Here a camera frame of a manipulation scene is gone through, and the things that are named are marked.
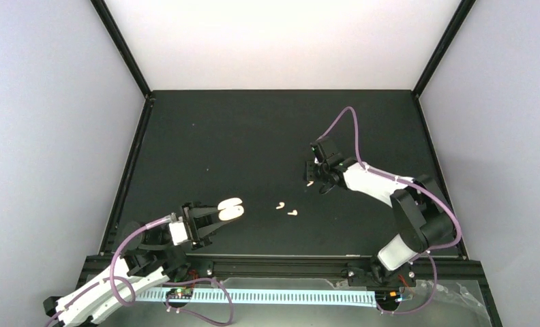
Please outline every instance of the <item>robotic arm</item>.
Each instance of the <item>robotic arm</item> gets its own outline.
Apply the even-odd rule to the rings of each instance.
[[[358,191],[384,202],[394,212],[399,232],[371,261],[370,274],[375,282],[384,284],[403,264],[453,233],[454,225],[444,210],[420,191],[399,183],[396,175],[345,158],[328,137],[311,147],[315,160],[306,162],[304,179],[322,182],[319,193],[326,194],[336,186]],[[401,179],[424,187],[446,202],[432,178],[422,175]]]
[[[239,198],[222,201],[218,206],[188,202],[181,207],[180,217],[172,213],[161,219],[165,221],[162,225],[148,226],[125,246],[115,262],[114,279],[119,295],[125,301],[133,301],[136,293],[185,278],[190,265],[180,245],[191,242],[192,249],[210,245],[210,236],[218,228],[242,216],[241,203]],[[129,223],[124,236],[141,227],[141,223]],[[44,308],[52,317],[50,323],[57,318],[55,326],[59,327],[97,326],[121,305],[128,305],[113,295],[109,279],[107,267],[75,292],[47,298]]]

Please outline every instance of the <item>white wall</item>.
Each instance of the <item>white wall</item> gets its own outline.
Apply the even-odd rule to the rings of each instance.
[[[89,1],[0,1],[0,326],[97,253],[142,104]]]
[[[421,100],[503,325],[540,326],[540,0],[477,1]]]
[[[151,89],[412,89],[460,0],[108,0]]]

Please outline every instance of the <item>white plastic part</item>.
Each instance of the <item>white plastic part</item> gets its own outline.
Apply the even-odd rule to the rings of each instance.
[[[154,286],[166,283],[169,278],[168,276],[164,276],[162,274],[163,272],[164,269],[162,267],[159,267],[153,273],[147,275],[146,277],[141,277],[138,282],[133,283],[132,287],[136,291],[136,297]],[[130,301],[132,299],[132,293],[127,287],[122,288],[119,291],[119,295],[121,295],[121,297],[126,301]],[[97,308],[97,310],[93,312],[93,314],[91,315],[93,318],[91,322],[93,322],[94,324],[101,324],[107,317],[109,317],[110,314],[116,311],[119,307],[121,307],[121,304],[117,302],[117,299],[114,296],[111,296],[106,302],[102,303]]]
[[[115,276],[126,278],[128,281],[138,281],[140,277],[128,277],[127,272],[129,268],[124,259],[117,260],[115,264]],[[57,300],[56,311],[60,311],[65,308],[65,305],[73,299],[77,294],[81,293],[84,289],[90,285],[99,283],[102,279],[109,277],[109,267],[107,267],[99,275],[92,278],[85,283],[75,292],[64,296]],[[115,281],[115,285],[118,290],[121,290],[125,285],[120,281]],[[74,304],[72,304],[68,310],[59,315],[59,321],[64,323],[64,327],[79,326],[87,317],[89,317],[103,302],[106,302],[108,298],[113,297],[109,283],[101,283],[95,286],[92,290],[82,295]]]
[[[231,198],[220,202],[217,206],[218,218],[222,221],[228,221],[236,219],[244,214],[244,207],[242,207],[242,200],[240,198]]]
[[[364,170],[359,163],[350,166],[343,173],[343,176],[348,189],[372,196],[373,198],[386,203],[388,206],[392,206],[392,193],[397,189],[406,188],[405,184],[392,181],[388,178]],[[407,181],[413,180],[411,177],[403,177],[403,179],[406,179]]]
[[[174,221],[168,224],[170,234],[172,234],[172,242],[174,245],[180,245],[188,240],[188,233],[185,231],[183,221]]]
[[[378,252],[378,259],[387,270],[393,271],[407,263],[415,255],[417,255],[417,252],[404,244],[400,235],[397,234],[389,244]]]

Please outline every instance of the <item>black table surface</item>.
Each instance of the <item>black table surface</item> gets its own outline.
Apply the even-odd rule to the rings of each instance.
[[[305,160],[313,158],[310,142],[346,106],[357,111],[364,161],[403,176],[436,178],[410,91],[155,91],[153,96],[119,225],[152,221],[188,201],[217,205],[240,197],[245,214],[197,253],[378,253],[397,234],[387,205],[343,189],[321,196],[320,185],[307,187],[302,179]],[[330,133],[348,157],[355,156],[352,123],[347,114]],[[277,210],[278,202],[286,206]],[[287,215],[292,210],[298,215]]]

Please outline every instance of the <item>black metal frame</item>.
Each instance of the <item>black metal frame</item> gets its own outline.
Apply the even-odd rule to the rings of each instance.
[[[136,160],[138,158],[143,137],[149,122],[154,99],[151,97],[151,89],[146,83],[139,67],[137,66],[128,45],[120,33],[113,17],[111,16],[104,0],[91,0],[97,10],[102,22],[107,28],[113,42],[118,48],[125,64],[132,73],[142,94],[145,96],[145,104],[142,110],[140,121],[136,129],[134,141],[128,155],[125,169],[112,207],[109,222],[104,233],[102,246],[99,255],[92,255],[86,258],[78,287],[83,285],[90,275],[97,275],[104,270],[111,261],[112,245],[117,236],[117,226],[123,210],[125,198],[128,194],[130,181],[134,173]],[[446,31],[443,33],[435,51],[426,65],[419,81],[412,90],[412,100],[414,101],[420,115],[425,136],[431,150],[432,159],[438,173],[438,183],[443,190],[448,202],[449,194],[445,186],[445,180],[438,164],[437,156],[430,138],[428,127],[425,122],[419,98],[435,72],[440,60],[445,55],[447,48],[453,41],[457,31],[464,22],[475,0],[462,0]],[[491,295],[489,284],[485,278],[485,273],[480,262],[469,260],[463,242],[460,243],[461,256],[458,258],[436,258],[438,274],[441,279],[450,280],[476,280],[479,283],[483,300],[489,311],[493,327],[501,327],[501,320],[496,310],[494,299]],[[340,272],[349,264],[364,261],[361,258],[301,258],[301,257],[269,257],[269,256],[205,256],[187,255],[188,260],[197,266],[213,267],[214,275],[219,278],[227,277],[285,277],[285,278],[343,278]],[[412,267],[417,278],[432,279],[432,267],[428,260],[419,259]]]

